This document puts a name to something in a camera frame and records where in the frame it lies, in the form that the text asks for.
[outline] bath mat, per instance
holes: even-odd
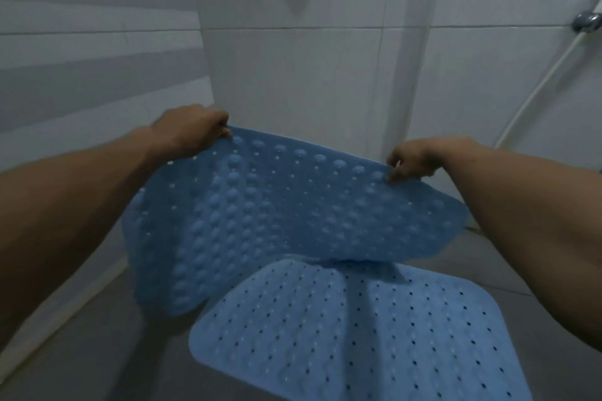
[[[400,264],[272,263],[206,311],[189,344],[292,401],[531,399],[493,298]]]
[[[161,168],[124,213],[135,295],[145,308],[185,313],[286,253],[431,257],[463,228],[463,203],[417,180],[388,185],[383,164],[232,131],[232,140]]]

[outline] hand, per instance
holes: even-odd
[[[387,164],[393,167],[387,180],[394,182],[408,178],[433,176],[443,166],[445,153],[449,148],[474,143],[467,136],[422,138],[399,143],[387,157]]]
[[[163,162],[191,157],[210,148],[218,138],[232,136],[228,112],[203,105],[167,110],[151,125],[153,145]]]

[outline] person's left arm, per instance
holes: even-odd
[[[228,113],[166,111],[149,127],[0,174],[0,349],[94,252],[162,164],[230,136]]]

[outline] forearm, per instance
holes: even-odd
[[[140,128],[0,175],[0,346],[94,252],[160,163]]]
[[[602,348],[602,178],[468,140],[435,149],[485,234],[544,306]]]

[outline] white hose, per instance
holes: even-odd
[[[554,65],[552,66],[552,68],[550,68],[550,70],[546,73],[546,76],[539,82],[539,84],[537,86],[535,86],[535,89],[533,89],[533,92],[531,92],[531,94],[529,94],[529,96],[527,97],[527,99],[523,102],[523,104],[521,105],[521,107],[518,109],[518,111],[516,112],[516,114],[514,115],[514,117],[512,118],[512,120],[510,121],[510,123],[508,123],[508,125],[506,126],[506,128],[504,129],[504,131],[501,133],[500,137],[495,141],[495,144],[493,146],[494,148],[497,149],[497,148],[504,147],[504,144],[508,140],[508,137],[509,137],[510,133],[512,132],[512,130],[516,126],[516,123],[521,118],[521,116],[523,116],[523,113],[527,110],[527,108],[535,100],[535,98],[538,96],[538,94],[541,92],[541,90],[544,88],[544,86],[546,84],[548,84],[548,82],[554,76],[554,74],[556,73],[556,71],[558,71],[558,69],[562,66],[562,64],[566,61],[566,59],[575,50],[575,48],[577,47],[577,45],[579,43],[581,43],[581,41],[583,40],[583,38],[586,35],[587,34],[584,33],[584,32],[581,32],[581,33],[577,34],[577,36],[575,37],[575,40],[573,40],[573,42],[570,44],[570,46],[567,48],[567,50],[564,52],[564,54],[560,56],[560,59],[558,59],[556,61],[556,63],[554,63]]]

